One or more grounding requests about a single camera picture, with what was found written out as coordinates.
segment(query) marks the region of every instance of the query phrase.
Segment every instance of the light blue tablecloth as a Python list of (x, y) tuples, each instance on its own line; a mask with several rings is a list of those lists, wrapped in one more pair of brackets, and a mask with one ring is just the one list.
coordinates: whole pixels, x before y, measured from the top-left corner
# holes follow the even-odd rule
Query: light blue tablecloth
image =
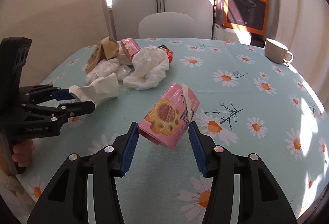
[[(314, 92), (290, 65), (272, 63), (264, 49), (203, 39), (140, 39), (141, 46), (165, 44), (174, 52), (167, 77), (158, 87), (127, 91), (74, 117), (59, 137), (35, 140), (33, 163), (18, 178), (36, 200), (71, 153), (97, 152), (141, 122), (173, 83), (189, 86), (200, 101), (194, 117), (201, 132), (233, 154), (257, 153), (283, 189), (298, 217), (320, 194), (326, 175), (328, 116)], [(83, 86), (86, 61), (94, 47), (82, 48), (56, 68), (44, 84)], [(56, 101), (47, 102), (57, 106)], [(235, 180), (232, 222), (237, 220), (239, 180)], [(140, 136), (130, 171), (116, 179), (126, 224), (201, 223), (211, 179), (198, 172), (187, 134), (175, 149)], [(90, 223), (94, 221), (89, 199)]]

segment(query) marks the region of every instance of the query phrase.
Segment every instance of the mug handle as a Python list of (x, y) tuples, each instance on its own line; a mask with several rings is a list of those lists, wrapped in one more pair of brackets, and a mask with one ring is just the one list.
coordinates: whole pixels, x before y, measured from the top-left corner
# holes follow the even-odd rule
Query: mug handle
[(283, 60), (283, 63), (291, 63), (293, 61), (293, 54), (290, 51), (287, 51), (287, 54), (291, 55), (291, 59), (289, 61), (286, 61), (285, 59)]

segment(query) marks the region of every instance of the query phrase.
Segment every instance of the pink packaging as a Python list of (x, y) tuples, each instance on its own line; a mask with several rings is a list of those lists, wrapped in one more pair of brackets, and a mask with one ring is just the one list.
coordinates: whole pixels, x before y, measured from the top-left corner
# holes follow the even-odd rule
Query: pink packaging
[(173, 83), (139, 124), (139, 133), (156, 145), (173, 149), (189, 126), (189, 111), (193, 117), (200, 105), (190, 88), (187, 93), (190, 108), (182, 86)]
[(130, 62), (133, 56), (140, 51), (139, 45), (136, 43), (135, 39), (132, 38), (122, 39), (121, 47)]

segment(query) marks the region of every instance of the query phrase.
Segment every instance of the orange box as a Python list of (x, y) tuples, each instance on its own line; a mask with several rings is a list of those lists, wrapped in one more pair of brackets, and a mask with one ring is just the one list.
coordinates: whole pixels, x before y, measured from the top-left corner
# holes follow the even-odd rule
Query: orange box
[(264, 35), (268, 10), (269, 0), (217, 0), (215, 22)]

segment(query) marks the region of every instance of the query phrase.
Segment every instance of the mug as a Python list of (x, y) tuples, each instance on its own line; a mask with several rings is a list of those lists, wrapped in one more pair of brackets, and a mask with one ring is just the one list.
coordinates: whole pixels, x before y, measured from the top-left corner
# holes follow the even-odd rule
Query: mug
[(265, 41), (265, 56), (275, 63), (291, 63), (293, 54), (288, 48), (278, 41), (267, 38)]

